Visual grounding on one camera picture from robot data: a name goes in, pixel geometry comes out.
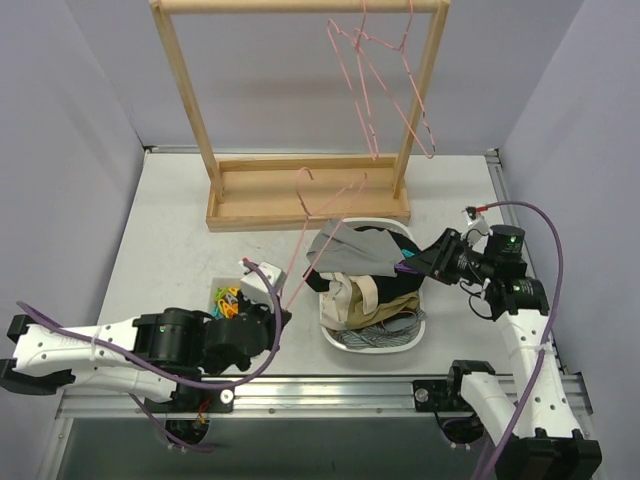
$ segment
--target gray tabletop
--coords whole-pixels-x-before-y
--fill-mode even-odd
[[[421,247],[429,246],[447,227],[464,230],[465,206],[496,200],[482,156],[413,156],[406,184],[412,211],[409,228]],[[199,155],[147,155],[99,324],[167,307],[206,309],[212,279],[239,277],[243,257],[286,268],[298,231],[210,233],[205,224],[208,196],[209,179]],[[502,221],[497,209],[487,219]],[[289,293],[307,266],[303,253],[316,233],[305,235]],[[318,323],[318,295],[304,286],[291,307],[293,319],[283,332],[281,350],[266,373],[446,374],[455,359],[486,360],[498,373],[511,372],[498,329],[469,310],[466,294],[430,279],[423,289],[429,318],[421,342],[407,352],[361,355],[327,343]],[[254,367],[264,356],[254,360]]]

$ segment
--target white basket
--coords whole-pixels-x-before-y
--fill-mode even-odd
[[[411,235],[411,232],[407,227],[402,225],[400,222],[396,222],[395,220],[391,220],[388,218],[368,218],[368,217],[345,218],[344,223],[348,224],[352,228],[357,228],[357,227],[386,228],[387,230],[391,230],[392,232],[401,233],[402,235],[409,238],[412,242],[415,243],[415,240],[413,239],[413,235]],[[424,298],[422,296],[422,289],[419,290],[418,294],[420,296],[420,308],[424,309]],[[320,295],[320,319],[322,319],[322,295]],[[416,337],[413,340],[411,340],[409,343],[405,345],[401,345],[399,347],[381,347],[381,348],[372,347],[372,348],[361,348],[358,350],[353,350],[348,348],[346,345],[343,345],[342,343],[338,342],[335,338],[331,336],[331,334],[329,333],[329,329],[327,329],[327,327],[325,327],[324,325],[320,325],[320,329],[322,330],[322,334],[324,335],[324,338],[327,340],[327,342],[329,342],[331,345],[336,347],[338,350],[342,350],[344,352],[350,352],[350,353],[363,353],[366,355],[382,355],[387,353],[405,352],[415,347],[420,342],[420,340],[422,340],[422,337],[424,336],[424,331],[426,330],[426,328],[427,328],[426,322],[424,321],[420,322],[420,330],[418,330],[418,334],[416,335]]]

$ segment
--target wooden clothes rack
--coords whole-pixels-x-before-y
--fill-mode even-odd
[[[222,13],[360,13],[362,0],[151,0],[153,18],[176,80],[193,135],[211,180],[206,221],[211,231],[296,228],[305,221],[296,195],[296,171],[313,170],[314,181],[304,183],[303,195],[311,211],[324,205],[345,184],[367,185],[349,209],[353,194],[345,193],[312,223],[351,216],[386,217],[409,221],[411,211],[404,184],[413,135],[405,129],[398,153],[371,155],[263,155],[244,159],[216,157],[198,107],[193,85],[178,43],[171,15]],[[409,13],[409,0],[366,0],[368,13]],[[431,13],[418,79],[422,98],[427,94],[449,0],[413,0],[415,13]],[[422,110],[416,95],[407,117],[416,131]]]

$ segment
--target wooden rod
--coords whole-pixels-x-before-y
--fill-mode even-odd
[[[416,13],[432,13],[442,0],[413,0]],[[151,0],[167,13],[360,13],[362,0]],[[366,0],[367,12],[408,13],[409,0]]]
[[[442,0],[438,10],[431,17],[429,23],[429,32],[427,34],[427,40],[422,52],[422,60],[420,61],[420,73],[418,76],[418,92],[420,97],[424,99],[429,89],[429,83],[431,82],[431,74],[433,73],[433,66],[436,63],[436,57],[438,55],[438,48],[440,47],[440,39],[442,38],[442,32],[444,30],[444,24],[447,20],[447,13],[449,12],[449,0]],[[409,124],[411,129],[415,132],[422,115],[422,109],[420,108],[420,102],[418,98],[414,96],[411,109],[409,110]],[[409,163],[409,155],[413,148],[413,135],[411,130],[405,129],[404,141],[398,159],[393,172],[393,198],[398,198],[402,191],[402,184],[404,180],[404,174],[407,170],[407,164]]]
[[[222,174],[220,173],[220,168],[218,168],[218,162],[216,162],[216,159],[213,156],[213,148],[211,147],[209,135],[207,134],[207,129],[205,128],[204,121],[202,120],[202,114],[200,113],[200,108],[198,107],[198,102],[193,91],[189,72],[187,71],[187,66],[184,62],[184,56],[180,50],[180,44],[178,43],[178,37],[176,36],[173,22],[171,21],[171,17],[162,11],[158,2],[153,1],[151,3],[151,11],[153,13],[153,19],[156,22],[158,33],[160,34],[160,39],[162,40],[162,45],[164,46],[167,59],[169,60],[173,77],[175,78],[178,90],[180,91],[180,97],[182,97],[182,104],[184,105],[184,110],[187,114],[187,118],[189,119],[189,123],[191,124],[191,130],[193,130],[196,143],[200,148],[202,161],[204,162],[204,166],[207,169],[209,178],[211,179],[216,200],[223,203],[224,188],[222,183]]]

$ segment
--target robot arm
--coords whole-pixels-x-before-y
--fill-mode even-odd
[[[550,309],[542,284],[526,276],[524,231],[508,225],[488,229],[473,208],[467,209],[466,216],[465,235],[447,229],[431,247],[403,263],[447,285],[460,281],[481,285],[481,298],[491,308],[488,319],[496,323],[507,347],[518,398],[526,396],[534,375],[537,380],[515,425],[510,424],[516,408],[486,362],[455,361],[447,395],[471,406],[495,445],[510,432],[496,463],[499,480],[588,480],[601,462],[600,447],[597,441],[583,438],[568,405],[551,342],[541,344]],[[484,252],[474,251],[471,247],[485,232]]]
[[[285,275],[277,267],[263,263],[259,268],[274,288],[284,282]],[[91,342],[54,333],[28,315],[17,315],[7,332],[16,347],[12,358],[0,360],[0,386],[27,395],[100,388],[143,396],[154,412],[193,411],[202,403],[204,391],[147,371],[95,341],[116,345],[190,380],[219,375],[231,365],[245,371],[252,357],[273,347],[274,305],[255,272],[247,273],[240,285],[244,297],[232,321],[168,308],[118,323],[64,329],[89,337]],[[291,314],[282,312],[282,317],[286,323]]]

